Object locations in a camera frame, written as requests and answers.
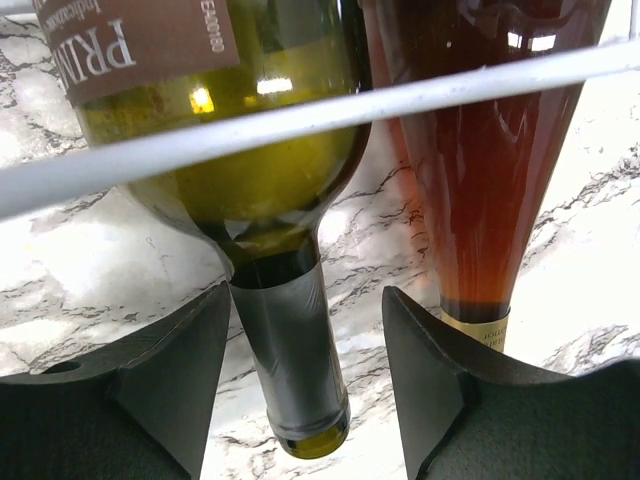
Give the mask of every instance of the marble surface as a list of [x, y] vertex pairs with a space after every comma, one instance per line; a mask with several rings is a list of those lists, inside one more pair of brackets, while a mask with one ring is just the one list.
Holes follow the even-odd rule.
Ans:
[[[614, 0], [604, 39], [625, 35]], [[582, 374], [640, 355], [640, 73], [588, 82], [513, 298], [506, 353]], [[352, 431], [298, 461], [271, 435], [235, 316], [203, 479], [406, 478], [380, 318], [385, 285], [437, 305], [431, 251], [398, 123], [374, 126], [361, 167], [322, 222]], [[0, 18], [0, 166], [85, 148], [32, 16]], [[31, 371], [139, 329], [222, 279], [211, 248], [117, 190], [0, 223], [0, 375]]]

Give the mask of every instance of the bottle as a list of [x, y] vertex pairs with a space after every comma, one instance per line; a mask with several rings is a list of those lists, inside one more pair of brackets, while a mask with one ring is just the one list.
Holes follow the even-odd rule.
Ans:
[[[356, 0], [35, 0], [91, 146], [370, 88]], [[317, 229], [369, 126], [238, 153], [123, 190], [213, 242], [282, 447], [337, 449], [349, 400], [333, 341]]]
[[[610, 1], [379, 0], [392, 83], [597, 44]], [[513, 288], [582, 85], [402, 118], [442, 319], [503, 351]]]

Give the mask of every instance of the bottle mouth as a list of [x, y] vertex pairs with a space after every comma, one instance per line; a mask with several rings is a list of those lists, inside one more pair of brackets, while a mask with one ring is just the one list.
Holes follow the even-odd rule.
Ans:
[[349, 406], [331, 427], [322, 433], [302, 440], [289, 440], [278, 434], [276, 438], [283, 450], [301, 460], [325, 457], [342, 446], [349, 435], [351, 412]]

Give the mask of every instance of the brown label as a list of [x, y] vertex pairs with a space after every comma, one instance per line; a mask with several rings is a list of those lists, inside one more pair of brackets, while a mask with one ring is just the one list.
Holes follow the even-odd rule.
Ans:
[[501, 353], [504, 352], [509, 315], [495, 322], [464, 323], [449, 316], [444, 310], [441, 310], [441, 312], [442, 321], [446, 324], [451, 325], [456, 330], [460, 330], [462, 333], [466, 333], [480, 343], [484, 343], [487, 347], [491, 347]]
[[227, 0], [33, 0], [76, 106], [240, 63]]

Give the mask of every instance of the amber liquid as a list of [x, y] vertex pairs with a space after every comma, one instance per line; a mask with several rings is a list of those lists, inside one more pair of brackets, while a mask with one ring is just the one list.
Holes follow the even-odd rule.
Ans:
[[[605, 0], [379, 0], [394, 84], [595, 45]], [[440, 277], [465, 323], [509, 314], [582, 85], [402, 119]]]

